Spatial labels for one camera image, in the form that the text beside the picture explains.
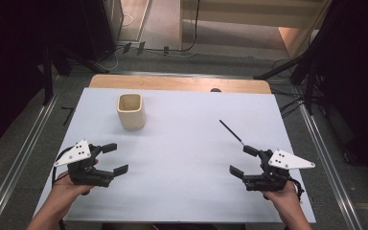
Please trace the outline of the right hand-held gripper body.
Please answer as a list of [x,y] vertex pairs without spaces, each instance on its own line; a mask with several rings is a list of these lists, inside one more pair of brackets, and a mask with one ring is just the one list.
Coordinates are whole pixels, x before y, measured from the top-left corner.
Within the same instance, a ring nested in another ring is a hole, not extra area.
[[285,188],[288,181],[297,186],[297,191],[303,193],[301,183],[290,176],[290,170],[312,169],[315,164],[281,149],[272,151],[259,150],[256,156],[261,159],[263,173],[259,175],[244,175],[242,182],[247,191],[277,192]]

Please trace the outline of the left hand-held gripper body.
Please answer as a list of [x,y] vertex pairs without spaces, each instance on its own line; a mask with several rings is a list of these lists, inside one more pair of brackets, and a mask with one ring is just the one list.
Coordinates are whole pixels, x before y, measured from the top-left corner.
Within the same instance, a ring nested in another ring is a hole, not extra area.
[[97,156],[101,152],[102,146],[94,146],[87,140],[80,140],[58,155],[54,167],[66,166],[71,180],[76,185],[108,187],[114,178],[113,172],[95,168]]

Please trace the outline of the thin black stick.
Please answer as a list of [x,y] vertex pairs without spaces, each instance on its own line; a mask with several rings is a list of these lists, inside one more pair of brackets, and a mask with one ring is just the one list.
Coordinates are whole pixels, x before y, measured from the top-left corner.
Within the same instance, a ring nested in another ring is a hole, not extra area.
[[243,145],[245,146],[245,143],[242,141],[242,139],[225,123],[223,120],[219,120],[219,122]]

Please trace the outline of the beige square cup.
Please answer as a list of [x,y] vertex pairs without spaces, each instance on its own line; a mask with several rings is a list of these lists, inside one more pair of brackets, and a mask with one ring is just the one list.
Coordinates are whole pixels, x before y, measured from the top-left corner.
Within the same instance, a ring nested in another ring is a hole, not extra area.
[[126,130],[140,129],[146,124],[144,100],[141,94],[121,94],[117,102],[117,113]]

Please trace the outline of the person's left hand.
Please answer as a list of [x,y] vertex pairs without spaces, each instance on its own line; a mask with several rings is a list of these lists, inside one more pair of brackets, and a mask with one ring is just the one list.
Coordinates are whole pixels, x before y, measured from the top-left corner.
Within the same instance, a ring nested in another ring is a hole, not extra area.
[[70,177],[68,171],[62,172],[52,187],[50,197],[53,197],[57,201],[72,201],[78,196],[86,194],[93,189],[91,185],[76,185]]

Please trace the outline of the person's right hand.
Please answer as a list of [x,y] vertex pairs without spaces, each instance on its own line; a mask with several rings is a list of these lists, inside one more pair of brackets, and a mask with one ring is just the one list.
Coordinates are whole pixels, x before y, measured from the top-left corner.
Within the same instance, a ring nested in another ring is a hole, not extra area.
[[281,191],[262,191],[262,194],[273,203],[280,214],[296,214],[302,211],[296,187],[291,181],[288,181]]

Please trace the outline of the white table mat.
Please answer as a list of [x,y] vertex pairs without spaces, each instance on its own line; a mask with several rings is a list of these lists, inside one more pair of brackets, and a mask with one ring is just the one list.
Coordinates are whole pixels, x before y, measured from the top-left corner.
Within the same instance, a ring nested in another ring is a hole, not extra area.
[[146,124],[129,131],[117,114],[120,89],[86,88],[62,145],[85,139],[118,148],[98,169],[128,165],[108,187],[79,197],[66,220],[88,222],[276,222],[273,205],[229,172],[261,173],[260,160],[219,122],[258,150],[291,151],[271,94],[144,90]]

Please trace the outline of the wooden table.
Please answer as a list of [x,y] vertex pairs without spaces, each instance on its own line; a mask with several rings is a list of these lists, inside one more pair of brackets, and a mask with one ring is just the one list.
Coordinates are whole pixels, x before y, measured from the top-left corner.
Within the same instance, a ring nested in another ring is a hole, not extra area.
[[147,90],[173,90],[225,93],[270,94],[264,80],[230,80],[202,77],[146,76],[146,75],[95,75],[90,88],[121,88]]

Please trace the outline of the black metal stand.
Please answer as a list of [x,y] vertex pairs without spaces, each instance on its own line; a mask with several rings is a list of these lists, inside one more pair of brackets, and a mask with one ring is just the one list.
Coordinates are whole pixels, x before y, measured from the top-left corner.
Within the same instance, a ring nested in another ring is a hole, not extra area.
[[44,105],[47,105],[54,95],[52,66],[55,66],[62,76],[68,76],[71,73],[72,68],[67,61],[67,52],[68,50],[60,45],[46,46],[43,49]]
[[273,70],[270,70],[259,76],[255,76],[254,80],[266,81],[277,74],[280,74],[291,67],[294,70],[289,78],[292,85],[300,84],[303,80],[306,82],[306,92],[303,96],[303,105],[309,114],[312,114],[311,106],[313,104],[313,88],[314,79],[317,76],[315,58],[318,55],[319,49],[321,48],[321,41],[319,38],[315,38],[309,45],[309,48],[300,56],[289,60],[288,62],[280,65]]

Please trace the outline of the dark cabinet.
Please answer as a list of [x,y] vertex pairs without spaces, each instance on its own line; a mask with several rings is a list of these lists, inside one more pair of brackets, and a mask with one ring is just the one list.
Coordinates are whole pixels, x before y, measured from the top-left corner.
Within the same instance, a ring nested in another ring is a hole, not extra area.
[[116,50],[124,12],[121,0],[80,0],[87,27],[87,57],[101,61]]

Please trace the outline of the light wooden cabinet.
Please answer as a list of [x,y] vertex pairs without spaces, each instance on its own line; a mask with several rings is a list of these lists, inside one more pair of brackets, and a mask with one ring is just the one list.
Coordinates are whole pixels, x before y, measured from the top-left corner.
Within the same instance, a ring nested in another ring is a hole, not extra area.
[[297,58],[308,48],[333,0],[179,0],[180,21],[198,19],[277,27],[288,55]]

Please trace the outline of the aluminium floor rail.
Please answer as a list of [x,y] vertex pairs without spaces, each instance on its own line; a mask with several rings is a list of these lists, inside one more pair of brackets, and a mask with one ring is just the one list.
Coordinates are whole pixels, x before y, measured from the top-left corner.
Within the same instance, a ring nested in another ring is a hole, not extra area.
[[46,105],[43,105],[39,109],[37,117],[34,119],[33,126],[31,127],[25,141],[19,152],[16,155],[11,167],[5,176],[4,181],[0,186],[0,217],[12,195],[12,192],[20,178],[32,152],[35,148],[35,144],[45,127],[48,118],[50,117],[54,106],[58,101],[58,93],[55,93],[53,98],[50,99]]
[[356,209],[352,200],[350,199],[345,186],[337,172],[334,162],[330,157],[328,149],[314,120],[314,117],[309,114],[307,109],[302,106],[300,108],[301,114],[305,121],[306,127],[310,133],[310,137],[314,143],[316,152],[321,161],[322,167],[328,178],[328,181],[333,190],[336,203],[341,211],[345,223],[349,230],[363,230],[362,225],[357,216]]

